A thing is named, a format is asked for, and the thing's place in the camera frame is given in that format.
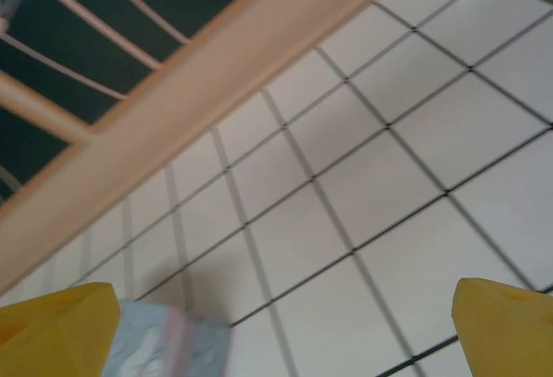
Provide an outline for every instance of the yellow plastic part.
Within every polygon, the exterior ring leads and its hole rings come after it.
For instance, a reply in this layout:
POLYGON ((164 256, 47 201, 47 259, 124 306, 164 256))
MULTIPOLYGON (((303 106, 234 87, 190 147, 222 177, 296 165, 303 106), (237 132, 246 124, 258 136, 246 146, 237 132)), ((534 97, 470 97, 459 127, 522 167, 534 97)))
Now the yellow plastic part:
POLYGON ((462 279, 452 317, 473 377, 553 375, 553 297, 462 279))
POLYGON ((119 322, 110 284, 0 308, 0 376, 99 377, 119 322))

